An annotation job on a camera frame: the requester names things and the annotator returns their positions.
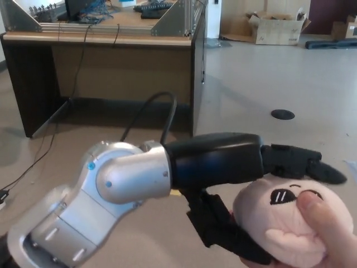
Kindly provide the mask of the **robot left black hand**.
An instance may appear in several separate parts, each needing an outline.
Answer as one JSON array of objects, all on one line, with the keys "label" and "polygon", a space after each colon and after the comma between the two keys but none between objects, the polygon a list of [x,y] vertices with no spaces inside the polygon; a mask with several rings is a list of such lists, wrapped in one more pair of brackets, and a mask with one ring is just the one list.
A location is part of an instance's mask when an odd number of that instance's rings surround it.
[{"label": "robot left black hand", "polygon": [[250,183],[272,174],[283,181],[304,176],[326,184],[343,184],[346,176],[322,162],[319,152],[288,145],[265,145],[248,133],[212,133],[165,145],[171,163],[172,187],[189,204],[189,217],[206,247],[218,245],[261,265],[273,256],[234,223],[218,195],[208,187]]}]

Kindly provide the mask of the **person's bare hand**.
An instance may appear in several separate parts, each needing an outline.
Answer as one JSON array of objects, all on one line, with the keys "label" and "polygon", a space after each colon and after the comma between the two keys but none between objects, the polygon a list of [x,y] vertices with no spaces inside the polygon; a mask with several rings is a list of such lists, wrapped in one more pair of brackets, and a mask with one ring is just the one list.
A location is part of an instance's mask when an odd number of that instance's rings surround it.
[{"label": "person's bare hand", "polygon": [[356,267],[356,235],[343,226],[332,208],[311,192],[298,196],[297,207],[327,248],[317,267]]}]

